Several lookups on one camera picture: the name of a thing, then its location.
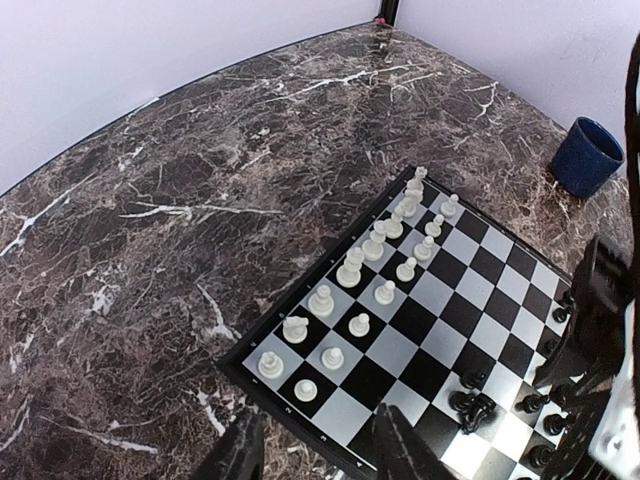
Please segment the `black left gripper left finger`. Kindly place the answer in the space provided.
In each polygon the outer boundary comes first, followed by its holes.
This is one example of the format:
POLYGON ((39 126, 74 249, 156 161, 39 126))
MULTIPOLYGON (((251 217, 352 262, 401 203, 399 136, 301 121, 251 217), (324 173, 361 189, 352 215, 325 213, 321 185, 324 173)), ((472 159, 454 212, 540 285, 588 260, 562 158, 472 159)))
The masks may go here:
POLYGON ((263 422, 252 410, 242 412, 192 473, 193 479, 262 479, 263 422))

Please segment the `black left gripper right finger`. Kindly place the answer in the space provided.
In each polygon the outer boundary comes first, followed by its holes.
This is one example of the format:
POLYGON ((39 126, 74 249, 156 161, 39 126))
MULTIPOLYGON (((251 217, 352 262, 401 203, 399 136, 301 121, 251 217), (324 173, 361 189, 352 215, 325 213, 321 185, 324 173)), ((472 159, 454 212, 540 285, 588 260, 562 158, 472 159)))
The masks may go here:
POLYGON ((373 422, 373 440, 377 456, 377 479, 455 478, 395 405, 379 405, 373 422))

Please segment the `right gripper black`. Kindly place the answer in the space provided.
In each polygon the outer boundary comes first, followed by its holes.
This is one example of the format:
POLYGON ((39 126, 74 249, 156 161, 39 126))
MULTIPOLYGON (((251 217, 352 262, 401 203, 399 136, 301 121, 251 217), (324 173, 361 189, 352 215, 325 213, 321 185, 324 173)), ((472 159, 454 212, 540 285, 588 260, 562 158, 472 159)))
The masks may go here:
POLYGON ((639 431, 639 291, 631 267, 608 239, 596 236, 587 244, 552 316, 566 328, 533 384, 550 387, 567 415, 544 421, 561 439, 552 453, 536 449, 532 460, 541 464, 543 479, 618 479, 588 452, 625 359, 633 365, 639 431))

